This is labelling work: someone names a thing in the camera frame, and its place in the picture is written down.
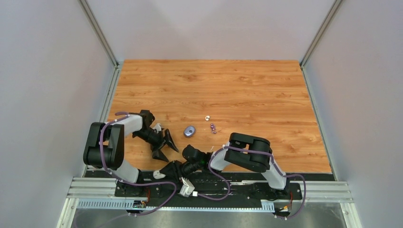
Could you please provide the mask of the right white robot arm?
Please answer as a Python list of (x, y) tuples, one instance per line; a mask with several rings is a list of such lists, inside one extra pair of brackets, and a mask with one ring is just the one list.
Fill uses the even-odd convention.
[(230, 164), (260, 173), (277, 198), (284, 198), (290, 193), (289, 178), (274, 160), (270, 142), (264, 138), (232, 133), (229, 141), (216, 152), (202, 152), (187, 145), (182, 156), (185, 162), (172, 161), (153, 172), (156, 180), (170, 178), (180, 182), (182, 196), (199, 196), (188, 177), (190, 174), (198, 170), (210, 171), (223, 181), (225, 179), (218, 173)]

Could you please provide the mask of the white earbud charging case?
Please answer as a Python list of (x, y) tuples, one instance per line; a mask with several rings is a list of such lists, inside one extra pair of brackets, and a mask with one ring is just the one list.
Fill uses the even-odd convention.
[(159, 170), (153, 172), (153, 178), (156, 180), (164, 179), (165, 177), (166, 175), (161, 173)]

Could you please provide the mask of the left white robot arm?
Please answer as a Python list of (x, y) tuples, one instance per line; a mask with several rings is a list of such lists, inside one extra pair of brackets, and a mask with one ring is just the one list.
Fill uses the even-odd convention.
[(138, 137), (148, 143), (153, 159), (167, 162), (162, 152), (168, 146), (178, 152), (169, 129), (159, 123), (151, 126), (155, 116), (149, 110), (138, 113), (118, 112), (118, 118), (110, 122), (94, 122), (90, 125), (89, 133), (83, 152), (83, 162), (86, 165), (103, 169), (108, 174), (121, 181), (134, 196), (145, 192), (146, 184), (142, 172), (124, 159), (125, 137)]

